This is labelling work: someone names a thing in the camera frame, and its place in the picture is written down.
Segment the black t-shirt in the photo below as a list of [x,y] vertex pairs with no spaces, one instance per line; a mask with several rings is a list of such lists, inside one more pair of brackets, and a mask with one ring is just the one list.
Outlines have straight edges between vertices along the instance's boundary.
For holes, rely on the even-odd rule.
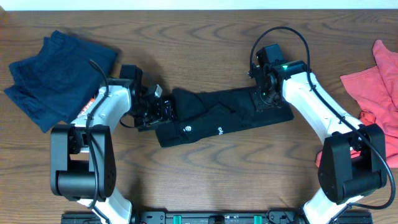
[[256,87],[194,93],[172,90],[175,121],[155,130],[161,147],[190,144],[203,138],[290,121],[289,104],[257,111],[251,93]]

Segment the red t-shirt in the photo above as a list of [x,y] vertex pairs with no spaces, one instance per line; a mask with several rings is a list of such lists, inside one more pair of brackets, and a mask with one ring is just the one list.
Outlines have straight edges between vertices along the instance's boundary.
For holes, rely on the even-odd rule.
[[397,53],[381,40],[373,45],[376,66],[340,77],[345,90],[361,108],[359,120],[377,124],[385,134],[386,162],[397,168]]

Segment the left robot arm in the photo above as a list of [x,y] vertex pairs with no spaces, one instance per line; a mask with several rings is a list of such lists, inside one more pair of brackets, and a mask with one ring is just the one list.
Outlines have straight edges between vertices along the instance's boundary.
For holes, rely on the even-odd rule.
[[143,71],[123,65],[119,78],[104,79],[93,104],[70,124],[50,133],[50,187],[54,195],[86,206],[89,213],[67,213],[62,223],[140,223],[133,204],[116,188],[111,133],[126,115],[139,131],[176,120],[172,102],[159,85],[142,84]]

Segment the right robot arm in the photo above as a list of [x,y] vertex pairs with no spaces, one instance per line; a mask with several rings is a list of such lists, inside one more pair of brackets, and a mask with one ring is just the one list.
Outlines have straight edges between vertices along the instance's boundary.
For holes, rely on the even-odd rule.
[[251,53],[250,76],[258,90],[254,99],[263,108],[290,103],[306,119],[323,145],[320,189],[304,204],[297,223],[334,223],[359,200],[386,186],[382,129],[364,125],[347,113],[318,83],[309,62],[287,61],[278,44]]

